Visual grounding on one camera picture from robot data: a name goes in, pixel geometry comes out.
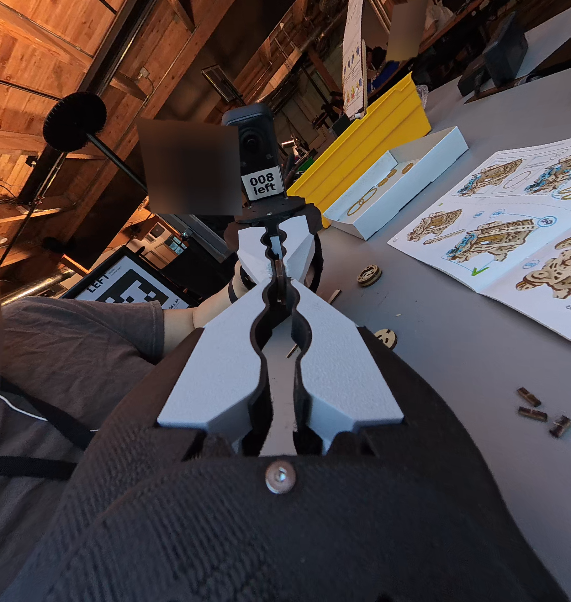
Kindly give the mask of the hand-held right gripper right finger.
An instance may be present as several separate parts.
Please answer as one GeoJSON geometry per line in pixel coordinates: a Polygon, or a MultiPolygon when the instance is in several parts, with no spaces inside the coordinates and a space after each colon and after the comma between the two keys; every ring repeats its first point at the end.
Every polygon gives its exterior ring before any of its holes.
{"type": "Polygon", "coordinates": [[[289,283],[294,369],[294,446],[325,454],[336,435],[398,425],[403,412],[363,335],[374,336],[295,279],[289,283]]]}

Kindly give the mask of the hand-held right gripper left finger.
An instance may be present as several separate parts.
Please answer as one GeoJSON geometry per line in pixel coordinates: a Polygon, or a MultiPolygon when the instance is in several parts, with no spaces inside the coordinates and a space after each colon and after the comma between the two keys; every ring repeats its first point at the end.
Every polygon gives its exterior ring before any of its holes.
{"type": "Polygon", "coordinates": [[[240,454],[259,454],[273,420],[267,360],[272,335],[268,277],[203,328],[157,422],[225,437],[240,454]]]}

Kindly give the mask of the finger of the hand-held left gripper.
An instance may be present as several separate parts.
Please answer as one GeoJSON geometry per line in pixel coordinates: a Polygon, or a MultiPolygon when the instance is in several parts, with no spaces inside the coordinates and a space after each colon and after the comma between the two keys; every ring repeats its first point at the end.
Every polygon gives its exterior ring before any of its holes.
{"type": "Polygon", "coordinates": [[[269,283],[273,279],[274,255],[263,241],[265,227],[249,227],[238,233],[238,258],[241,267],[256,284],[269,283]]]}
{"type": "Polygon", "coordinates": [[[272,236],[272,252],[284,265],[285,274],[304,283],[315,254],[314,235],[305,216],[295,216],[281,222],[272,236]]]}

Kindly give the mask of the small wooden wheel disc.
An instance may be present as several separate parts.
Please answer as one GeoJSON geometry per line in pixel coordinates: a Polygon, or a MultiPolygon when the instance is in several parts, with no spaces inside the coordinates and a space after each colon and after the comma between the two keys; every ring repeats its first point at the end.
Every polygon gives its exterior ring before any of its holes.
{"type": "Polygon", "coordinates": [[[285,304],[287,300],[288,278],[284,262],[278,258],[273,262],[273,271],[276,278],[276,291],[278,302],[285,304]]]}

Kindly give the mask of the person's left forearm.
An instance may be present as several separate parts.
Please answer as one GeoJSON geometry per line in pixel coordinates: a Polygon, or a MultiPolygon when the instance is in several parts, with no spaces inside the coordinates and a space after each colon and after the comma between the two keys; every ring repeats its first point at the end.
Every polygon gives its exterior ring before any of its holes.
{"type": "Polygon", "coordinates": [[[163,355],[169,354],[195,329],[204,327],[230,305],[229,289],[225,287],[197,307],[163,310],[163,355]]]}

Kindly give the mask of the grey desk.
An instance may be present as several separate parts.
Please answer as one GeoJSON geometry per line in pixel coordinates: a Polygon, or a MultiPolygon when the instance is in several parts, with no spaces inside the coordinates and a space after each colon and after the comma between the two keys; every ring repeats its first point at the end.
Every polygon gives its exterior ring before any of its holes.
{"type": "Polygon", "coordinates": [[[364,242],[321,233],[325,270],[319,295],[342,294],[335,307],[376,332],[397,334],[395,352],[455,411],[488,463],[514,519],[571,599],[571,342],[454,279],[390,248],[388,240],[494,152],[571,137],[571,68],[465,103],[456,81],[432,91],[435,130],[458,126],[469,150],[398,215],[364,242]],[[357,283],[376,264],[380,279],[357,283]],[[525,387],[537,408],[516,390],[525,387]],[[517,414],[548,414],[546,423],[517,414]]]}

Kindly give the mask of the person's left hand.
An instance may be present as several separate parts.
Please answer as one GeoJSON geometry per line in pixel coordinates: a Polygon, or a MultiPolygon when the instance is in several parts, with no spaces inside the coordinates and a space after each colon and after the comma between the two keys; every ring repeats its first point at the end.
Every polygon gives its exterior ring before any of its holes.
{"type": "Polygon", "coordinates": [[[233,280],[235,292],[238,298],[242,298],[248,291],[256,287],[256,282],[242,267],[240,260],[237,260],[235,264],[233,280]]]}

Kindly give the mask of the hanging black screen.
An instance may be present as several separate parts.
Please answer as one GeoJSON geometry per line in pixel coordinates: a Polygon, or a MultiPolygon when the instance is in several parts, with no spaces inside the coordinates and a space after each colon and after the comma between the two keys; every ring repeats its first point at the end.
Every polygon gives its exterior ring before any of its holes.
{"type": "Polygon", "coordinates": [[[236,102],[240,106],[246,105],[243,96],[220,65],[214,64],[202,69],[202,75],[225,103],[236,102]]]}

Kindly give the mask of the yellow plastic bin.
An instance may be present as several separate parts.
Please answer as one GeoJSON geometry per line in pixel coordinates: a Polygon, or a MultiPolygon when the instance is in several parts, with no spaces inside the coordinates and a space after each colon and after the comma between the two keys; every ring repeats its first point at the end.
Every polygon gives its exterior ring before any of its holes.
{"type": "Polygon", "coordinates": [[[431,131],[412,74],[407,74],[355,120],[288,189],[327,210],[387,151],[431,131]]]}

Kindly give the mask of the framed marker sign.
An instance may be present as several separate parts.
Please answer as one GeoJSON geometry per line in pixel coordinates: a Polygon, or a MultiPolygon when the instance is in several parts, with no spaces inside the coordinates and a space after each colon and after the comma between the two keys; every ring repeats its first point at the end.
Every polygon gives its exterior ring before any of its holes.
{"type": "Polygon", "coordinates": [[[177,286],[145,260],[141,252],[126,246],[92,268],[63,299],[88,300],[106,304],[140,304],[158,301],[162,309],[196,307],[201,297],[177,286]]]}

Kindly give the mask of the standing instruction sheet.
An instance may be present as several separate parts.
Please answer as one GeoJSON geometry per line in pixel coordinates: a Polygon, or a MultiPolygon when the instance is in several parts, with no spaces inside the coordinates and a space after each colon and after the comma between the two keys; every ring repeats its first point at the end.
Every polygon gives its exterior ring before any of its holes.
{"type": "Polygon", "coordinates": [[[366,46],[362,38],[364,1],[349,1],[342,41],[342,94],[344,113],[353,120],[367,106],[366,46]]]}

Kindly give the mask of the person's t-shirt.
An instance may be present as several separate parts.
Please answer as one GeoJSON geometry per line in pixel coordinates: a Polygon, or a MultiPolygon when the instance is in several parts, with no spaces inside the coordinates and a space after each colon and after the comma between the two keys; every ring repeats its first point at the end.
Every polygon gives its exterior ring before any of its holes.
{"type": "MultiPolygon", "coordinates": [[[[161,359],[159,302],[28,297],[3,307],[1,374],[98,429],[161,359]]],[[[54,517],[67,482],[0,477],[0,596],[54,517]]]]}

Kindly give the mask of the white cardboard box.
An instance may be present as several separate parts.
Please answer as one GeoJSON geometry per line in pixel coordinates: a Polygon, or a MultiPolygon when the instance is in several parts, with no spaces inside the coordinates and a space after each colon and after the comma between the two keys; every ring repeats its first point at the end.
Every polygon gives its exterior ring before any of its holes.
{"type": "Polygon", "coordinates": [[[467,150],[457,126],[391,149],[350,185],[323,217],[329,225],[368,240],[467,150]],[[412,169],[402,174],[410,162],[414,163],[412,169]],[[398,170],[396,176],[378,187],[392,169],[398,170]]]}

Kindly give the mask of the instruction booklet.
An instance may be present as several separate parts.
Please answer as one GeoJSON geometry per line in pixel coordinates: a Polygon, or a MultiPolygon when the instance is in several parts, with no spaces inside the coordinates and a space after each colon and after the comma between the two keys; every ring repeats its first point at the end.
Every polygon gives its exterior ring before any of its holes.
{"type": "Polygon", "coordinates": [[[388,245],[571,341],[571,139],[492,154],[388,245]]]}

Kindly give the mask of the black cardboard box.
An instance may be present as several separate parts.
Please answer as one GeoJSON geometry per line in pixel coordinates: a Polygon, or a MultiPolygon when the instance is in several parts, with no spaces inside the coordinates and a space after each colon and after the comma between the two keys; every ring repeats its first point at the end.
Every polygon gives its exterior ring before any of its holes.
{"type": "Polygon", "coordinates": [[[528,47],[524,28],[513,11],[501,21],[482,54],[463,72],[457,84],[461,96],[479,94],[482,84],[490,79],[495,88],[514,81],[528,47]]]}

